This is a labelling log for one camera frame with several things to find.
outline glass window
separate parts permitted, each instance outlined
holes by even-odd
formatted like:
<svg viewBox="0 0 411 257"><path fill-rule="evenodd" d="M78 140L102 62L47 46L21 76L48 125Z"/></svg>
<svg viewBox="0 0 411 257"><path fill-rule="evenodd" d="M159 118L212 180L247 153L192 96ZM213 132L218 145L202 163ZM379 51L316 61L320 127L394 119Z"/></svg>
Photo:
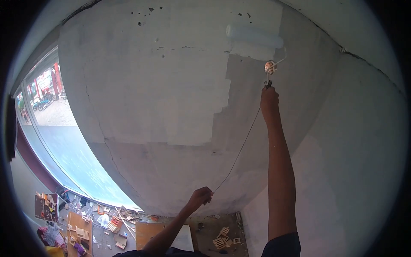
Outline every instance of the glass window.
<svg viewBox="0 0 411 257"><path fill-rule="evenodd" d="M79 130L65 94L57 47L33 67L21 87L16 96L20 124L50 173L74 192L141 210L107 174Z"/></svg>

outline white plastic bag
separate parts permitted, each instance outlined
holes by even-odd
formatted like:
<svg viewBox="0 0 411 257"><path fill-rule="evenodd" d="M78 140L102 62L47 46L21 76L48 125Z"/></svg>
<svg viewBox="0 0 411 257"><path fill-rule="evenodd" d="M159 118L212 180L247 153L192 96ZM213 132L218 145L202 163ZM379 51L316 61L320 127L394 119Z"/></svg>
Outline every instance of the white plastic bag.
<svg viewBox="0 0 411 257"><path fill-rule="evenodd" d="M101 226L108 228L110 217L107 214L103 214L100 217L98 217L97 222L100 223Z"/></svg>

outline motorcycle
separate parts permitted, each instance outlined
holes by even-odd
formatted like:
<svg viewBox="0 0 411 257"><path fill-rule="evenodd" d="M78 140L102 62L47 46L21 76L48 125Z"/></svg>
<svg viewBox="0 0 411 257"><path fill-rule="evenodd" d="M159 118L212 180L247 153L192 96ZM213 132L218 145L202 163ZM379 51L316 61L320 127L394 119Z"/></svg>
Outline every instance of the motorcycle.
<svg viewBox="0 0 411 257"><path fill-rule="evenodd" d="M45 110L50 105L50 103L51 101L48 98L40 101L40 103L38 104L39 111Z"/></svg>
<svg viewBox="0 0 411 257"><path fill-rule="evenodd" d="M39 106L40 102L36 102L33 104L33 111L37 111L37 107Z"/></svg>
<svg viewBox="0 0 411 257"><path fill-rule="evenodd" d="M61 93L60 93L61 98L63 98L63 100L67 100L67 96L66 96L66 90L62 89Z"/></svg>

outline dark shirt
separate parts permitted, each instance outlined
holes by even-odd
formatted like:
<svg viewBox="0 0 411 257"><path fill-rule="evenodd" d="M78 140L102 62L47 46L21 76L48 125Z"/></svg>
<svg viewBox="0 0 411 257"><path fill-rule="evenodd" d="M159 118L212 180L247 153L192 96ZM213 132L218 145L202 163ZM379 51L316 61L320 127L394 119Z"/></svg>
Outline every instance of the dark shirt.
<svg viewBox="0 0 411 257"><path fill-rule="evenodd" d="M298 233L289 233L270 240L264 247L262 257L299 257L301 252L300 239ZM118 253L117 257L152 257L144 250L128 251ZM205 257L207 255L200 251L189 252L177 248L167 250L166 257Z"/></svg>

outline person's right hand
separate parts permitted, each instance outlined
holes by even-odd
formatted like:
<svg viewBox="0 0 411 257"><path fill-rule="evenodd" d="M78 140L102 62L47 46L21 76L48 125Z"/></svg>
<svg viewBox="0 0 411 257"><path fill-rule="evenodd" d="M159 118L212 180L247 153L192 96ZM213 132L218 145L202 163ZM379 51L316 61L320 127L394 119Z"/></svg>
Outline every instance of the person's right hand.
<svg viewBox="0 0 411 257"><path fill-rule="evenodd" d="M278 103L278 93L274 87L264 87L261 90L260 109L267 127L275 126L275 123L280 119Z"/></svg>
<svg viewBox="0 0 411 257"><path fill-rule="evenodd" d="M198 208L200 208L202 204L206 205L207 203L209 203L211 201L212 195L213 192L208 187L203 187L195 190L188 203L184 206L183 210L187 212L188 215L191 215Z"/></svg>

